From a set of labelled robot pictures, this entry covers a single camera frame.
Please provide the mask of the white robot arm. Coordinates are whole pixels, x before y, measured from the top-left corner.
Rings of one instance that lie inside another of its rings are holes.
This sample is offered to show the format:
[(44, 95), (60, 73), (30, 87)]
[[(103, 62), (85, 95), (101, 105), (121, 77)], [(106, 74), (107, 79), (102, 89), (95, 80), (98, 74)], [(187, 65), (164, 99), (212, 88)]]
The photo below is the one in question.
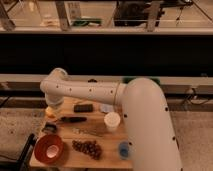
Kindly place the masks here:
[(128, 83), (69, 81), (56, 68), (40, 83), (53, 107), (65, 97), (86, 99), (122, 108), (133, 171), (183, 171), (177, 138), (164, 93), (149, 78)]

